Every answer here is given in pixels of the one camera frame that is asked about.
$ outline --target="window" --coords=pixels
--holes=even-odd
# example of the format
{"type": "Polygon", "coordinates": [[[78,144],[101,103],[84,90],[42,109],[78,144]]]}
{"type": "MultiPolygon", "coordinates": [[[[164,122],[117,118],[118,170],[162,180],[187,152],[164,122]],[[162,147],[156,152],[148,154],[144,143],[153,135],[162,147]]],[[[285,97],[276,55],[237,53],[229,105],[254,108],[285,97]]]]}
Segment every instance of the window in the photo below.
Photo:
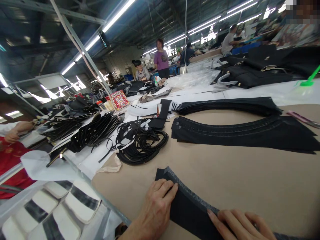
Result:
{"type": "Polygon", "coordinates": [[[17,118],[17,117],[22,116],[23,114],[21,112],[19,112],[19,111],[14,111],[14,112],[11,112],[11,113],[7,113],[6,115],[11,117],[11,118],[17,118]]]}

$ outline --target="white fabric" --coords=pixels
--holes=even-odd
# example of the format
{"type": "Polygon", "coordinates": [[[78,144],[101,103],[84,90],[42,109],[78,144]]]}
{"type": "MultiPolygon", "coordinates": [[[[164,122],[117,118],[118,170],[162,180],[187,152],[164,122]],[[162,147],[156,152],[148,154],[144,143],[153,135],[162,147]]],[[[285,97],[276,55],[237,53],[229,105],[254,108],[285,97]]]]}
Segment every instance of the white fabric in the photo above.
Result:
{"type": "Polygon", "coordinates": [[[4,137],[8,134],[8,132],[13,129],[19,122],[15,123],[7,123],[7,124],[0,124],[0,137],[4,137]]]}
{"type": "Polygon", "coordinates": [[[221,53],[225,54],[226,52],[230,52],[232,49],[232,45],[230,43],[233,41],[233,33],[228,33],[228,35],[224,38],[221,44],[221,53]]]}

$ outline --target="woman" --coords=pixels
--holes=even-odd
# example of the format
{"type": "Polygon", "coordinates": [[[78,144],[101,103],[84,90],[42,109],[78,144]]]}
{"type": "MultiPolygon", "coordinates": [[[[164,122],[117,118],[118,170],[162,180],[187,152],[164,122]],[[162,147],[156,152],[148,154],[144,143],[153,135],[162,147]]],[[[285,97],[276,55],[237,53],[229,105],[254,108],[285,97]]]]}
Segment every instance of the woman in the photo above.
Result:
{"type": "Polygon", "coordinates": [[[150,74],[149,74],[147,68],[142,66],[141,61],[139,61],[139,60],[135,61],[134,65],[137,69],[136,80],[137,81],[145,81],[145,82],[149,81],[150,74]]]}
{"type": "Polygon", "coordinates": [[[157,49],[158,51],[154,55],[154,66],[158,69],[160,78],[169,78],[169,57],[167,52],[163,50],[163,40],[159,38],[157,40],[157,49]]]}

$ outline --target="ceiling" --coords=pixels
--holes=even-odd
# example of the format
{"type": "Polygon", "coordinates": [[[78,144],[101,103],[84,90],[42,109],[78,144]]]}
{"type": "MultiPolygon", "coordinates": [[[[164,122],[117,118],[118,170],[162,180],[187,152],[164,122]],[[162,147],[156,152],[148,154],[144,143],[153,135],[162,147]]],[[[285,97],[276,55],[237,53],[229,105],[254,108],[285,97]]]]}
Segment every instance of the ceiling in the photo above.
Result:
{"type": "MultiPolygon", "coordinates": [[[[17,0],[0,1],[0,44],[6,52],[0,51],[0,71],[11,82],[61,72],[78,53],[67,37],[55,13],[40,12],[15,5],[17,0]]],[[[124,0],[55,0],[59,8],[106,20],[124,0]]],[[[50,5],[49,0],[33,2],[50,5]]],[[[187,29],[204,23],[223,11],[239,5],[242,0],[188,0],[187,29]]],[[[261,11],[269,2],[262,1],[259,7],[244,11],[241,19],[261,11]]],[[[159,37],[171,40],[185,31],[185,0],[136,0],[132,6],[104,34],[89,51],[93,60],[102,63],[102,57],[120,46],[137,46],[141,49],[155,47],[159,37]]],[[[99,23],[67,16],[76,34],[86,43],[99,23]]],[[[234,23],[239,14],[228,19],[234,23]]],[[[73,73],[87,74],[92,78],[83,60],[74,67],[73,73]]]]}

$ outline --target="worker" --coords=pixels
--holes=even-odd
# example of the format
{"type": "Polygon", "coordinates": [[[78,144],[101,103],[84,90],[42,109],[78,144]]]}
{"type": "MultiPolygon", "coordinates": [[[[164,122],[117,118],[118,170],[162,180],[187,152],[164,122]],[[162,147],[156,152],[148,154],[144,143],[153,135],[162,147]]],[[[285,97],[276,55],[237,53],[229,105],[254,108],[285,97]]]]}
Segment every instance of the worker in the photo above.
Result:
{"type": "Polygon", "coordinates": [[[154,54],[154,66],[158,69],[159,77],[169,78],[170,70],[169,70],[169,57],[167,52],[163,49],[163,40],[159,38],[157,40],[157,49],[158,51],[154,54]]]}
{"type": "Polygon", "coordinates": [[[136,71],[137,71],[136,66],[134,65],[135,61],[136,60],[132,60],[132,75],[133,75],[133,79],[136,79],[136,71]]]}
{"type": "Polygon", "coordinates": [[[115,84],[115,80],[114,80],[114,77],[112,75],[112,73],[110,72],[109,75],[108,75],[108,80],[109,80],[109,83],[111,85],[114,85],[115,84]]]}
{"type": "MultiPolygon", "coordinates": [[[[30,150],[19,142],[20,135],[33,129],[33,122],[15,122],[0,125],[0,176],[19,164],[20,157],[30,150]]],[[[25,169],[22,169],[6,182],[5,185],[25,189],[33,184],[25,169]]],[[[14,193],[6,193],[0,190],[0,199],[9,199],[14,193]]]]}
{"type": "Polygon", "coordinates": [[[136,80],[137,81],[144,81],[147,82],[150,80],[150,74],[146,67],[142,66],[142,63],[140,60],[137,60],[134,62],[134,65],[137,69],[136,71],[136,80]]]}
{"type": "Polygon", "coordinates": [[[177,55],[173,58],[173,62],[174,63],[179,62],[180,61],[180,56],[181,56],[181,53],[178,52],[177,55]]]}
{"type": "MultiPolygon", "coordinates": [[[[139,216],[119,240],[159,239],[169,225],[171,203],[177,191],[178,184],[173,184],[172,181],[160,179],[153,182],[139,216]]],[[[276,240],[266,222],[254,213],[222,210],[216,216],[209,209],[207,212],[224,240],[276,240]]]]}
{"type": "Polygon", "coordinates": [[[194,51],[194,50],[192,49],[191,42],[188,42],[188,43],[187,43],[187,48],[186,48],[186,49],[182,52],[182,54],[181,54],[180,66],[181,66],[181,67],[184,67],[185,65],[188,66],[188,65],[190,64],[189,59],[190,59],[190,57],[192,57],[193,54],[195,54],[195,55],[200,55],[201,52],[200,52],[199,50],[194,51]]]}
{"type": "Polygon", "coordinates": [[[230,28],[230,32],[226,35],[224,38],[222,44],[221,44],[221,53],[226,56],[226,55],[231,55],[231,50],[233,48],[233,45],[238,44],[240,41],[235,41],[233,39],[234,34],[237,31],[237,25],[233,24],[232,27],[230,28]]]}
{"type": "Polygon", "coordinates": [[[286,24],[272,39],[276,46],[317,46],[320,44],[320,25],[286,24]]]}

